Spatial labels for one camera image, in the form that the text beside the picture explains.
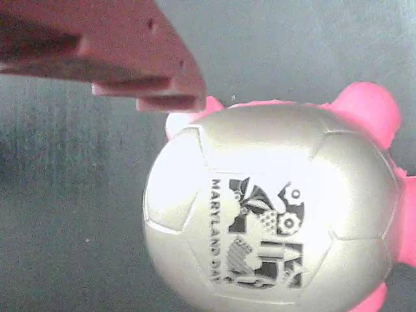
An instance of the gray surface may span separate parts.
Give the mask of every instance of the gray surface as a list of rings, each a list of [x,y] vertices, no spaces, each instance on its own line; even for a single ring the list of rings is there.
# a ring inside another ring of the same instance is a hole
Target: gray surface
[[[392,155],[416,173],[411,1],[158,3],[227,104],[388,87],[404,116]],[[0,311],[191,311],[153,271],[141,230],[163,120],[85,84],[0,77]],[[414,311],[415,281],[395,268],[383,311]]]

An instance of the soccer ball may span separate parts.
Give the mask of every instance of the soccer ball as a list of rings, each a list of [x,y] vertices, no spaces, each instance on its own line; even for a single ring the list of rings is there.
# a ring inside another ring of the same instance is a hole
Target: soccer ball
[[[225,109],[158,156],[149,253],[203,311],[348,311],[400,252],[400,183],[367,134],[311,105]]]

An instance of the black graphic print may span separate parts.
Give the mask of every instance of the black graphic print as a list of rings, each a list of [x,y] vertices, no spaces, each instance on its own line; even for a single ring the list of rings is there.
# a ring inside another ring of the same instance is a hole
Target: black graphic print
[[[281,190],[276,190],[275,203],[281,203],[284,211],[278,213],[272,201],[259,186],[254,185],[248,190],[250,178],[244,180],[229,180],[229,188],[239,201],[240,213],[229,226],[230,233],[246,233],[246,218],[249,213],[256,215],[264,225],[266,231],[277,235],[294,235],[302,226],[304,218],[304,203],[300,190],[288,182]]]
[[[293,289],[302,286],[303,246],[296,243],[280,242],[279,237],[297,233],[304,219],[302,192],[296,185],[288,182],[283,189],[267,193],[250,181],[229,180],[229,188],[239,203],[239,214],[228,227],[228,234],[236,235],[227,249],[227,276],[223,279],[240,287],[266,289],[283,285]],[[257,230],[247,228],[248,216],[258,224]],[[250,234],[253,242],[258,236],[256,246],[248,244],[244,237]],[[275,237],[266,239],[262,235]]]

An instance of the pink object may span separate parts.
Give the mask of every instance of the pink object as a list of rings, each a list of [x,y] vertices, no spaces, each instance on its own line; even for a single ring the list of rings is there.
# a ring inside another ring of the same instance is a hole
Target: pink object
[[[200,111],[205,83],[152,0],[2,1],[0,73],[93,84],[140,111]]]
[[[288,104],[288,101],[253,101],[237,104],[232,107],[252,105]],[[379,147],[385,151],[390,147],[401,124],[401,115],[391,94],[383,87],[374,83],[354,83],[341,92],[333,103],[319,105],[336,113],[350,125],[368,134]],[[192,122],[209,112],[218,111],[221,106],[217,100],[210,97],[207,109],[200,114],[171,114],[166,124],[169,135],[176,134],[186,127],[186,121]],[[416,177],[407,177],[406,171],[397,167],[391,161],[393,170],[403,184],[401,198],[402,217],[402,247],[399,261],[416,267]],[[387,287],[382,283],[372,294],[351,312],[376,312],[385,300]]]

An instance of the gray background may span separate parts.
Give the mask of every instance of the gray background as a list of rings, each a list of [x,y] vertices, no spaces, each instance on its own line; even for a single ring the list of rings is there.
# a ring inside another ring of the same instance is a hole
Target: gray background
[[[157,2],[226,105],[384,85],[404,117],[391,155],[416,174],[412,1]],[[165,118],[87,84],[0,76],[0,311],[192,311],[156,275],[141,230]],[[414,311],[416,271],[398,265],[387,282],[382,311]]]

